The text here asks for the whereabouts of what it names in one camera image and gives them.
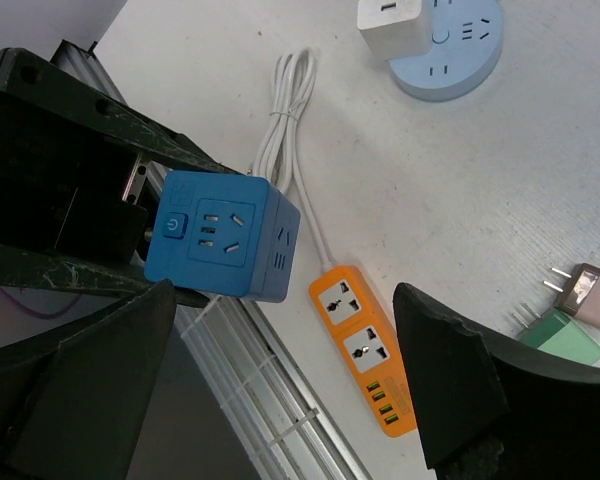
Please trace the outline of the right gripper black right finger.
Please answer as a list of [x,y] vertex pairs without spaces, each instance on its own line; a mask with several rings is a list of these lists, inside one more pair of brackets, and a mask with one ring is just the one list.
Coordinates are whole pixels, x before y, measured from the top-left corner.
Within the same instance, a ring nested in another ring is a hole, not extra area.
[[393,311],[439,479],[600,479],[600,368],[476,323],[408,283]]

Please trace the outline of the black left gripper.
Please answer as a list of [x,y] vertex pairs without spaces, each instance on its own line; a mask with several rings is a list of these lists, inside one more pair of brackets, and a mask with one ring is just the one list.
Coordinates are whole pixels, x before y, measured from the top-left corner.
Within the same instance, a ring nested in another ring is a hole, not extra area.
[[[112,298],[151,289],[138,265],[85,261],[131,261],[147,220],[123,199],[135,154],[235,172],[36,54],[0,50],[0,286]],[[71,257],[38,253],[50,251]]]

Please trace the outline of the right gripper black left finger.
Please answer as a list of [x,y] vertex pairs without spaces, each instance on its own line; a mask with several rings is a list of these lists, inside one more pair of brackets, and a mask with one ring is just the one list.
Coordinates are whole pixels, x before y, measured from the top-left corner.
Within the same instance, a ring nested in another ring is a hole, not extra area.
[[176,310],[168,281],[0,348],[0,479],[123,479]]

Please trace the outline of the blue cube socket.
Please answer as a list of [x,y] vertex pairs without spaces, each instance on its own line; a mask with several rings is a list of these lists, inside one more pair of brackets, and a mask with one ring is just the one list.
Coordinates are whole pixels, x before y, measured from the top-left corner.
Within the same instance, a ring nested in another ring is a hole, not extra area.
[[301,214],[267,179],[173,170],[165,178],[145,277],[236,298],[282,302]]

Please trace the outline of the round light blue socket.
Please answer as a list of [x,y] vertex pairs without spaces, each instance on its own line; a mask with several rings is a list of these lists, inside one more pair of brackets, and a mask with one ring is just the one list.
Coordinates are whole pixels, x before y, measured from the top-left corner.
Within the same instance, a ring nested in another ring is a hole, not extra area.
[[502,51],[503,14],[494,0],[426,1],[432,28],[424,55],[393,59],[389,67],[398,86],[428,102],[461,97],[494,70]]

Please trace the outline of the white usb charger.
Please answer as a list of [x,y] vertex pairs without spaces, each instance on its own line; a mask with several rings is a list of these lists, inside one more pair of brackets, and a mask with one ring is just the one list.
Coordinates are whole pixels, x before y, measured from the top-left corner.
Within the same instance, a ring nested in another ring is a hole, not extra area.
[[357,28],[384,61],[424,55],[432,46],[431,8],[422,0],[359,0]]

